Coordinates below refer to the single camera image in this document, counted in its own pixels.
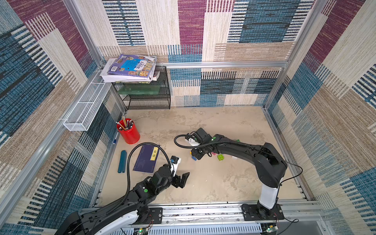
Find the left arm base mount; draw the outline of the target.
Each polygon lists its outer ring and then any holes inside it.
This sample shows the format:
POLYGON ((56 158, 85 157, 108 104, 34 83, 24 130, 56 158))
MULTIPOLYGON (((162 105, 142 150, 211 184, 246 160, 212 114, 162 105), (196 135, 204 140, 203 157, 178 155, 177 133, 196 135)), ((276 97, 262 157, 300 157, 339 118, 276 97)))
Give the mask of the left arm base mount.
POLYGON ((151 225, 151 224, 161 224, 163 217, 163 208, 149 208, 149 211, 145 211, 142 215, 139 216, 137 220, 138 224, 151 225))

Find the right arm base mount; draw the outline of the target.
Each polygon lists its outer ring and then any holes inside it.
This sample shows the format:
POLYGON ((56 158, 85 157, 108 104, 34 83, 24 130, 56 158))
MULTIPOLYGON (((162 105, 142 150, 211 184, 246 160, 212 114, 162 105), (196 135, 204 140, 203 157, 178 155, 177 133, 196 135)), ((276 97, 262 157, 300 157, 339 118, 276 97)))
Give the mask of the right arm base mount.
POLYGON ((261 205, 259 202, 257 204, 242 204, 241 206, 242 215, 245 221, 256 221, 256 220, 284 220, 285 216, 283 214, 280 204, 275 204, 272 209, 268 209, 261 205))

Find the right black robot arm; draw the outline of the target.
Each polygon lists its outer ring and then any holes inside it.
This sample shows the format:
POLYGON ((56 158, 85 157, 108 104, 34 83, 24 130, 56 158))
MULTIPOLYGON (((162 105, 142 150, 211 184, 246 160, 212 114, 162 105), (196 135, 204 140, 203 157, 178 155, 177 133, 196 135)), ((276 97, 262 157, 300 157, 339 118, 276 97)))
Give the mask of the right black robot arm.
POLYGON ((250 145, 230 140, 222 135, 185 137, 190 145, 192 156, 200 160, 205 154, 211 153, 231 155, 253 164, 259 180, 262 183, 261 195, 257 205, 248 205, 245 212, 256 214, 261 219, 277 219, 277 197, 281 181, 285 176, 287 164, 270 143, 264 145, 250 145))

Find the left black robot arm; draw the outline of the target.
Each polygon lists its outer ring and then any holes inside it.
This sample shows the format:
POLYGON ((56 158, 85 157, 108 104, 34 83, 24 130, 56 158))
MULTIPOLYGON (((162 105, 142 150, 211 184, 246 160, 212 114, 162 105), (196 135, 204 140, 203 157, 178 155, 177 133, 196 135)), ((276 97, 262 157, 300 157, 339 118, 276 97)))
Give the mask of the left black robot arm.
POLYGON ((168 164, 160 167, 153 176, 145 178, 118 200, 94 211, 79 215, 70 214, 58 228, 57 235, 103 235, 121 225, 144 222, 149 216, 148 205, 170 186, 183 188, 190 173, 173 175, 168 164))

